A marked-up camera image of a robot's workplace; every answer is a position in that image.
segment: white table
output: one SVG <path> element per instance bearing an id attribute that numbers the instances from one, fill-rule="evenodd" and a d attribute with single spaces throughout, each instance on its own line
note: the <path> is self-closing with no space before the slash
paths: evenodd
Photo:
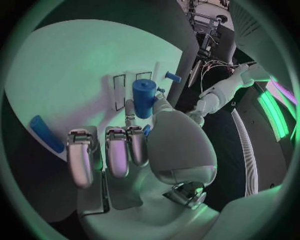
<path id="1" fill-rule="evenodd" d="M 103 155 L 105 128 L 125 125 L 125 111 L 110 107 L 104 76 L 153 72 L 157 62 L 175 73 L 181 55 L 167 41 L 128 25 L 102 20 L 59 22 L 26 39 L 12 64 L 5 91 L 22 125 L 62 160 L 66 161 L 66 151 L 56 153 L 30 129 L 34 116 L 40 115 L 64 143 L 71 129 L 97 126 Z M 168 79 L 158 86 L 168 93 L 171 84 Z"/>

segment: purple light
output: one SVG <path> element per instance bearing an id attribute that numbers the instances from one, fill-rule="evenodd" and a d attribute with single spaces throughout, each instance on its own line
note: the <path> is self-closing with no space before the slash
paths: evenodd
<path id="1" fill-rule="evenodd" d="M 272 77 L 271 78 L 271 81 L 272 81 L 272 84 L 274 84 L 274 86 L 288 99 L 290 100 L 293 104 L 297 105 L 298 102 L 296 100 L 296 98 L 294 97 L 294 95 L 289 92 L 288 90 L 286 90 L 283 86 L 281 86 L 279 83 L 275 82 L 274 79 Z"/>

